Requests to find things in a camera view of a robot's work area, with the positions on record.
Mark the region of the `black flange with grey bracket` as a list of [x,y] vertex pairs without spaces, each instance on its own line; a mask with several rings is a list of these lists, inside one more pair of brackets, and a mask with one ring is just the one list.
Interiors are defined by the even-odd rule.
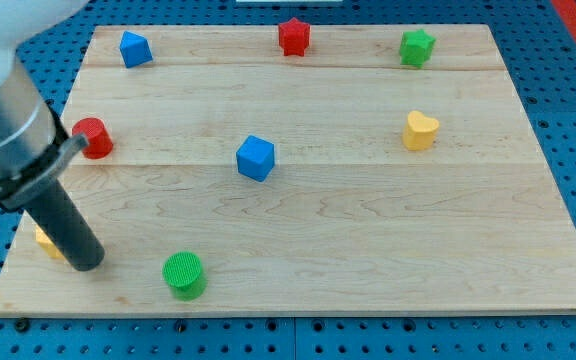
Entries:
[[52,143],[19,172],[0,179],[0,208],[13,212],[24,208],[58,182],[72,159],[89,145],[83,134],[69,136],[59,115],[48,106],[55,127]]

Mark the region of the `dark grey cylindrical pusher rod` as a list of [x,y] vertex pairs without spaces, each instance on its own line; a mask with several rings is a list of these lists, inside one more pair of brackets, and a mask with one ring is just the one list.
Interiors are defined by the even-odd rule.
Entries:
[[24,209],[77,271],[101,264],[105,249],[59,182],[49,185]]

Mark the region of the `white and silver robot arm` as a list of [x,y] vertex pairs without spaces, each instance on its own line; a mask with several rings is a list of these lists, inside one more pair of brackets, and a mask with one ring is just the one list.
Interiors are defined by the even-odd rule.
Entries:
[[82,134],[67,134],[16,50],[85,4],[85,0],[0,1],[0,208],[25,210],[78,271],[97,267],[105,250],[59,177],[88,140]]

